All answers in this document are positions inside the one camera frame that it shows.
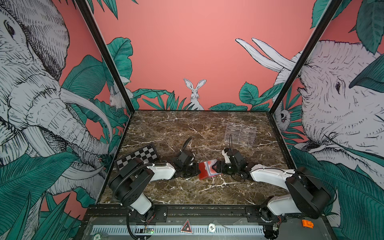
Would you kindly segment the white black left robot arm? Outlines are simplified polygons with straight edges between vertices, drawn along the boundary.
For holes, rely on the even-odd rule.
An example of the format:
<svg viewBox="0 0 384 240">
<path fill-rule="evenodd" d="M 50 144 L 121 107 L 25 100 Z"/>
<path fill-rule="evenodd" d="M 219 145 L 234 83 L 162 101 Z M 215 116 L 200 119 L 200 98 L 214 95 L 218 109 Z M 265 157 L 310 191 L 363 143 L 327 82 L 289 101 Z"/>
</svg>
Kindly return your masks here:
<svg viewBox="0 0 384 240">
<path fill-rule="evenodd" d="M 153 209 L 153 203 L 144 195 L 150 182 L 189 178 L 200 174 L 195 154 L 182 150 L 171 162 L 145 163 L 134 158 L 109 182 L 113 198 L 126 208 L 145 216 Z"/>
</svg>

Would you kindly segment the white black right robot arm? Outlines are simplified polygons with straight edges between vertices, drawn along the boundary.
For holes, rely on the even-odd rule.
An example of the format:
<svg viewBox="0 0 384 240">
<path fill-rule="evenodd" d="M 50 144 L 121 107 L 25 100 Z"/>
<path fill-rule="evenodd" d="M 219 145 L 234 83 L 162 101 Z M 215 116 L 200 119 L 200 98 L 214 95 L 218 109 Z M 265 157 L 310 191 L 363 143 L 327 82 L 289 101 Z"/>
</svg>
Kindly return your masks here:
<svg viewBox="0 0 384 240">
<path fill-rule="evenodd" d="M 243 180 L 274 185 L 286 190 L 284 196 L 270 197 L 259 208 L 259 216 L 268 223 L 286 214 L 305 215 L 317 219 L 329 205 L 332 194 L 324 183 L 308 169 L 278 169 L 249 163 L 235 149 L 222 151 L 224 161 L 217 161 L 212 169 L 221 174 L 239 175 Z"/>
</svg>

